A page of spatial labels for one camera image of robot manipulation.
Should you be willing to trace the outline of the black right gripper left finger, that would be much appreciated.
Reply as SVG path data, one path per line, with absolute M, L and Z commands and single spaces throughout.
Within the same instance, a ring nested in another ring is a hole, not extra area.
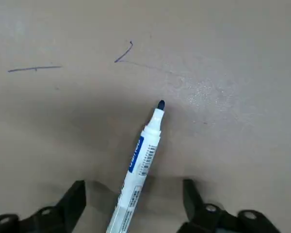
M 71 233 L 86 207 L 85 181 L 79 180 L 53 206 L 45 206 L 31 216 L 0 215 L 0 233 Z

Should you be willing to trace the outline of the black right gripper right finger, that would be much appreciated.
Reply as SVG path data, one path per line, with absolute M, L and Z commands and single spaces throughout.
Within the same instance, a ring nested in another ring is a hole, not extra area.
M 206 203 L 192 179 L 182 182 L 183 205 L 188 217 L 179 233 L 280 233 L 261 212 L 241 210 L 236 216 L 213 203 Z

